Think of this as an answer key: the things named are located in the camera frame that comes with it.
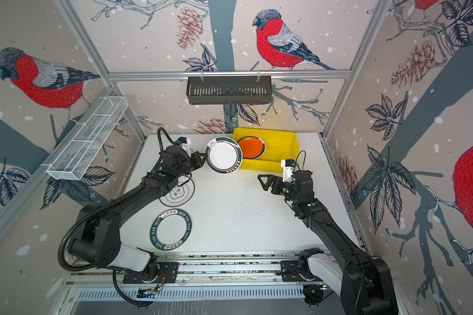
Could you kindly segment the small green rimmed plate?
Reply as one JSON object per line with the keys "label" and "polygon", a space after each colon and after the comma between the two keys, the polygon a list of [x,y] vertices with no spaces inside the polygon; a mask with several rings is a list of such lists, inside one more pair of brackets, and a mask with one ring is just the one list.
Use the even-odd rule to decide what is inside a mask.
{"label": "small green rimmed plate", "polygon": [[205,149],[206,163],[215,173],[227,175],[238,170],[243,162],[243,151],[231,138],[219,136]]}

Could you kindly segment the green lettered rim plate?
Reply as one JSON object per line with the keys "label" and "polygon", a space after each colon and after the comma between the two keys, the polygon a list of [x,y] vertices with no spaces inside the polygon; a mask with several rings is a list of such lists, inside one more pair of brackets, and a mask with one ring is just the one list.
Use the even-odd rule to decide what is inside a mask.
{"label": "green lettered rim plate", "polygon": [[153,221],[149,238],[160,251],[171,251],[183,245],[191,235],[193,222],[188,212],[169,209]]}

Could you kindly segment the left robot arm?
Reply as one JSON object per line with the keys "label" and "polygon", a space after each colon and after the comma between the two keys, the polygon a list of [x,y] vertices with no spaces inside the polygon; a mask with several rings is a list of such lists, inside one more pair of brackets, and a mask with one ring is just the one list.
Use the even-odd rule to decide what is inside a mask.
{"label": "left robot arm", "polygon": [[122,243],[120,229],[148,204],[160,199],[204,166],[206,155],[188,154],[180,145],[160,152],[160,158],[139,185],[106,206],[86,206],[63,237],[57,259],[67,271],[87,269],[132,270],[143,273],[155,264],[155,256]]}

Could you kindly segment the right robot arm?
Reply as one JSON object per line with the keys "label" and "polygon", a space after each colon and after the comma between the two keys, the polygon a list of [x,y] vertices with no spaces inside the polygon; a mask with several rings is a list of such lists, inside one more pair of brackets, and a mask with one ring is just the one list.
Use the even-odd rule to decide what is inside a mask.
{"label": "right robot arm", "polygon": [[346,314],[397,314],[398,304],[388,265],[365,253],[336,224],[315,197],[311,171],[298,170],[290,181],[259,175],[265,191],[281,195],[307,228],[323,242],[334,261],[320,249],[302,252],[298,263],[307,279],[319,278],[341,299]]}

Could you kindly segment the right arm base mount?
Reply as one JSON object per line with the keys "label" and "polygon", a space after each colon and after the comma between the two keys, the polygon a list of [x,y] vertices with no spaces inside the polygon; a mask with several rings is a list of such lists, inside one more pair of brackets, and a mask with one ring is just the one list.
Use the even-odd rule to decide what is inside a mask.
{"label": "right arm base mount", "polygon": [[306,276],[302,273],[300,265],[297,261],[281,261],[280,271],[278,275],[283,282],[319,282],[323,283],[322,279],[316,276]]}

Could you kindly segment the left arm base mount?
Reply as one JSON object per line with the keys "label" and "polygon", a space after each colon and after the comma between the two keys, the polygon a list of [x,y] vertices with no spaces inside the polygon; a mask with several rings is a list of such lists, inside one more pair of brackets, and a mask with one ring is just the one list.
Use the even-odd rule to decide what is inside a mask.
{"label": "left arm base mount", "polygon": [[174,284],[179,270],[178,262],[157,262],[143,272],[125,271],[124,284]]}

